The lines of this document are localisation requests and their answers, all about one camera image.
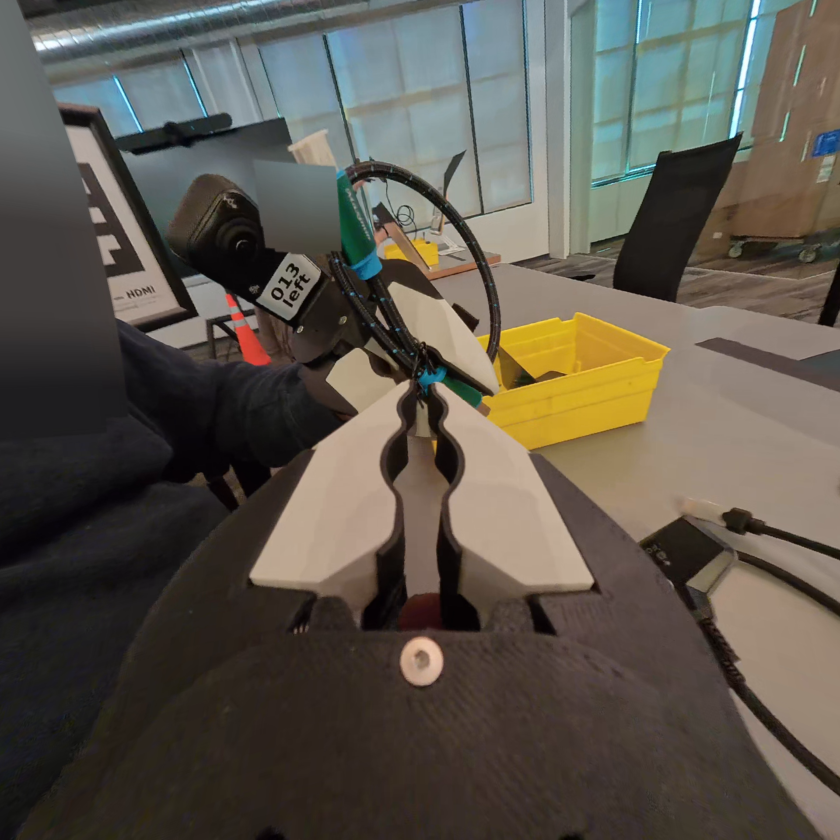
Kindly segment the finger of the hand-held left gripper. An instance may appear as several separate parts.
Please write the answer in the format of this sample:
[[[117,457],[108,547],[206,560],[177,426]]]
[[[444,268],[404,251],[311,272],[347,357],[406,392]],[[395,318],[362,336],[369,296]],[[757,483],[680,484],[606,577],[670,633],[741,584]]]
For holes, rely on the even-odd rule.
[[[402,369],[369,347],[353,349],[334,362],[325,383],[350,408],[360,414],[403,381]]]
[[[409,333],[424,343],[436,366],[467,383],[484,396],[499,392],[494,364],[477,337],[452,306],[441,297],[392,283],[392,299]]]

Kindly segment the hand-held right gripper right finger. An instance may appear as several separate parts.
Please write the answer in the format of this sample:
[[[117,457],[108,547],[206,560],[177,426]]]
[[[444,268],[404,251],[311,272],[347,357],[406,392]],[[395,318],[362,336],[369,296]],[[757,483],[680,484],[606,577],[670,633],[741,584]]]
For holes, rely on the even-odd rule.
[[[500,602],[592,591],[531,453],[444,385],[428,387],[427,413],[447,482],[436,544],[444,627],[477,631]]]

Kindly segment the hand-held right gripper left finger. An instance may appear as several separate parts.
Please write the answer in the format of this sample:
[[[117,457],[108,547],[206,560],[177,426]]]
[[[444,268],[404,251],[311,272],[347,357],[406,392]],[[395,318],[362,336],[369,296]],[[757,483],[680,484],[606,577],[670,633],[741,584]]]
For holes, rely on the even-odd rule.
[[[398,385],[312,450],[249,581],[338,597],[363,629],[386,629],[406,600],[405,517],[417,387]]]

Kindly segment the blue-flecked HDMI cable green plugs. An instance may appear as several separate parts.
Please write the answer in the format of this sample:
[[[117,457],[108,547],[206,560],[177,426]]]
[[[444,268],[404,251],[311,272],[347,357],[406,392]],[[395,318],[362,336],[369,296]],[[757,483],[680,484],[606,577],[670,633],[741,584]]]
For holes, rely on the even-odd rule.
[[[329,146],[326,129],[311,133],[303,140],[290,144],[288,150],[295,162],[301,165],[330,166],[336,171],[341,251],[329,254],[330,272],[387,358],[404,369],[410,377],[413,356],[420,341],[408,331],[403,317],[396,309],[391,292],[385,287],[382,279],[382,261],[377,254],[373,229],[368,224],[355,195],[354,185],[362,177],[370,175],[380,177],[384,182],[398,182],[412,187],[416,193],[430,200],[451,219],[473,256],[484,284],[490,313],[490,338],[486,352],[490,362],[493,362],[501,341],[501,314],[496,283],[484,251],[448,199],[423,179],[400,166],[367,161],[354,164],[347,170],[338,167]],[[451,374],[448,374],[442,385],[475,409],[484,411],[487,408],[483,404],[484,395]]]

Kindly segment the yellow plastic bin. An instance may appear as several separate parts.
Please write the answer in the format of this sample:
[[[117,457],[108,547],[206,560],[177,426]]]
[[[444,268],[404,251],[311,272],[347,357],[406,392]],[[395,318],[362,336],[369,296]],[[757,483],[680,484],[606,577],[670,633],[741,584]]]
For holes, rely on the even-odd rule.
[[[580,312],[502,330],[488,419],[530,450],[642,423],[668,353]]]
[[[410,240],[412,247],[418,254],[427,268],[435,268],[439,264],[438,245],[436,243],[427,242],[424,239],[416,238]],[[398,244],[385,245],[383,248],[383,257],[385,259],[400,259],[404,261],[411,261],[412,259],[403,252]]]

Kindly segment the black HDMI switch box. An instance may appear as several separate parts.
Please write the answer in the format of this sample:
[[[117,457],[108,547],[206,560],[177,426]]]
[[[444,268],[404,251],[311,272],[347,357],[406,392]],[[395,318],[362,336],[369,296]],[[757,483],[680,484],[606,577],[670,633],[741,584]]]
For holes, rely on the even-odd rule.
[[[639,546],[678,592],[710,595],[738,560],[736,551],[702,521],[681,516]]]

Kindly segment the person's left forearm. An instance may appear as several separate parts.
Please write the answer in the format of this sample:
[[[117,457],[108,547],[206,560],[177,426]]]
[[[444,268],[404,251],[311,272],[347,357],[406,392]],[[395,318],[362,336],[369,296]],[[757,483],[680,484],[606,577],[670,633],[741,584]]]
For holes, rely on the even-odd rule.
[[[117,327],[129,414],[108,442],[121,475],[186,483],[234,464],[279,468],[349,418],[312,394],[299,364],[199,361]]]

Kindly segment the large black screen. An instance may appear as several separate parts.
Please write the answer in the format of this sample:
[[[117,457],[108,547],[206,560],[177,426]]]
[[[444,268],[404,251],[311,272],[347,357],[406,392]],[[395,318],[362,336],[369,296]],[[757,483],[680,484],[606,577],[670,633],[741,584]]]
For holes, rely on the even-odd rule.
[[[118,148],[156,227],[165,234],[190,184],[204,174],[222,175],[257,200],[254,161],[294,162],[287,122],[272,119],[218,131],[189,146],[169,146],[137,154],[133,135]]]

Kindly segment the black framed marker sign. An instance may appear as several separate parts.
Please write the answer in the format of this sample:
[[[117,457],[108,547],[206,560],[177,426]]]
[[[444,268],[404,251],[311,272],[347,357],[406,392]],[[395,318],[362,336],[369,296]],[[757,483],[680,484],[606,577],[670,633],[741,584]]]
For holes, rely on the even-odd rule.
[[[58,103],[85,186],[115,316],[145,333],[197,311],[97,108]]]

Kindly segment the orange traffic cone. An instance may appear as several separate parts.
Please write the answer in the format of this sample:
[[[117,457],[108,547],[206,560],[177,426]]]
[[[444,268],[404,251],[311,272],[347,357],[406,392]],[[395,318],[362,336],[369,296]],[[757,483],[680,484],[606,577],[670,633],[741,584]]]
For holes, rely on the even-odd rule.
[[[259,342],[256,333],[250,327],[234,295],[226,291],[225,297],[230,320],[234,327],[235,337],[244,361],[255,366],[270,365],[270,356]]]

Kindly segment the person's dark sweater torso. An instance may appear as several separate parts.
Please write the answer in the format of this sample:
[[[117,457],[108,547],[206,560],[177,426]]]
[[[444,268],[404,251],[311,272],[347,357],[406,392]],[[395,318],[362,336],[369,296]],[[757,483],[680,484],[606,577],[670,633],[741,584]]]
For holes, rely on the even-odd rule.
[[[3,825],[87,739],[152,604],[228,514],[166,480],[171,458],[132,417],[2,443]]]

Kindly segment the dark chair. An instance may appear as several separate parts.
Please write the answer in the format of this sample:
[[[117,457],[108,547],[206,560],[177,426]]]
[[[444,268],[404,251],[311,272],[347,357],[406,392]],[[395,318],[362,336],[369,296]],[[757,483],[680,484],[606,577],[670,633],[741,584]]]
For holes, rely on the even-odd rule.
[[[612,286],[675,302],[684,271],[732,169],[742,133],[658,155],[617,257]]]

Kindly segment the cardboard box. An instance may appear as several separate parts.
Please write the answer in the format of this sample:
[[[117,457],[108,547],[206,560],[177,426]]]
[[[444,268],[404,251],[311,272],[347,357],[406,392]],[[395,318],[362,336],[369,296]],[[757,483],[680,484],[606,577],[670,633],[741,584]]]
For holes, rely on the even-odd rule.
[[[838,246],[839,2],[762,2],[735,107],[742,146],[696,261]]]

